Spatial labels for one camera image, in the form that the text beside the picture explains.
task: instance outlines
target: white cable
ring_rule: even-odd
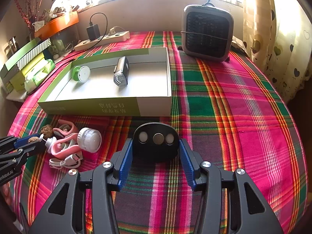
[[[113,28],[110,29],[110,32],[109,32],[109,36],[112,36],[112,35],[115,35],[116,34],[116,31],[115,31],[115,28],[120,28],[122,29],[124,32],[126,31],[124,28],[120,27],[120,26],[114,26]]]
[[[77,154],[70,155],[65,160],[53,158],[49,160],[51,168],[61,169],[63,167],[68,169],[78,168],[81,165],[80,157]]]

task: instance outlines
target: plaid bedspread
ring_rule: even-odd
[[[245,169],[259,187],[285,233],[289,233],[306,208],[307,169],[294,121],[277,92],[249,59],[230,53],[230,61],[210,62],[179,51],[179,33],[132,33],[122,43],[96,47],[77,58],[134,48],[168,48],[172,80],[171,117],[52,116],[37,100],[59,69],[23,104],[9,134],[26,136],[62,118],[78,128],[91,127],[103,136],[100,150],[84,154],[79,171],[94,169],[122,149],[126,138],[146,122],[164,122],[204,160],[219,168]],[[20,217],[22,203],[29,224],[62,179],[67,169],[49,167],[51,155],[28,159],[23,174],[10,183],[13,208]],[[121,233],[192,233],[200,193],[187,185],[178,158],[160,164],[136,163],[123,190],[113,193]],[[86,203],[87,229],[91,233],[91,203]],[[227,208],[222,214],[226,231]]]

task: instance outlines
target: white bottle cap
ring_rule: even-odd
[[[81,149],[95,153],[102,143],[102,135],[98,130],[83,128],[77,136],[77,143]]]
[[[57,141],[57,138],[56,137],[52,137],[52,138],[48,138],[46,140],[46,148],[48,149],[48,153],[51,154],[51,148],[52,148],[52,145],[53,143],[55,143]]]
[[[90,74],[91,74],[90,68],[87,66],[83,66],[79,70],[78,78],[81,82],[85,83],[86,81],[88,81]]]

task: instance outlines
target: cardboard box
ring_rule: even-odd
[[[20,70],[15,76],[10,79],[10,83],[16,91],[25,89],[25,78],[29,71],[42,59],[44,59],[43,53],[38,54],[32,59],[22,70]]]
[[[36,38],[29,43],[27,43],[25,46],[20,48],[15,54],[13,54],[3,65],[1,71],[0,71],[0,78],[3,82],[3,84],[7,84],[9,80],[19,71],[16,71],[15,74],[13,74],[11,77],[8,75],[8,72],[10,69],[13,68],[17,64],[17,62],[25,55],[27,54],[31,49],[33,49],[35,46],[37,46],[37,43],[40,41],[39,38]]]
[[[7,86],[7,83],[12,79],[12,77],[20,72],[32,59],[34,59],[44,49],[51,46],[50,39],[37,45],[38,41],[40,40],[36,38],[27,43],[4,64],[0,71],[0,77],[5,86]]]
[[[119,58],[129,61],[128,85],[113,82]],[[71,78],[75,66],[88,66],[85,83]],[[170,116],[171,76],[166,48],[144,48],[99,54],[67,65],[38,100],[48,114],[104,116]]]

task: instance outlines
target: white disc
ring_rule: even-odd
[[[138,135],[138,139],[139,139],[140,142],[142,142],[142,143],[146,142],[146,141],[147,141],[147,138],[148,138],[147,133],[144,132],[144,131],[142,131],[142,132],[139,133],[139,135]]]
[[[173,134],[167,134],[167,136],[166,136],[166,143],[170,145],[173,142],[174,142],[174,135]]]
[[[87,66],[83,66],[79,69],[79,72],[78,72],[78,79],[79,81],[81,82],[86,82],[89,77],[90,77],[90,74],[91,74],[91,71],[90,71],[90,68],[87,67]]]

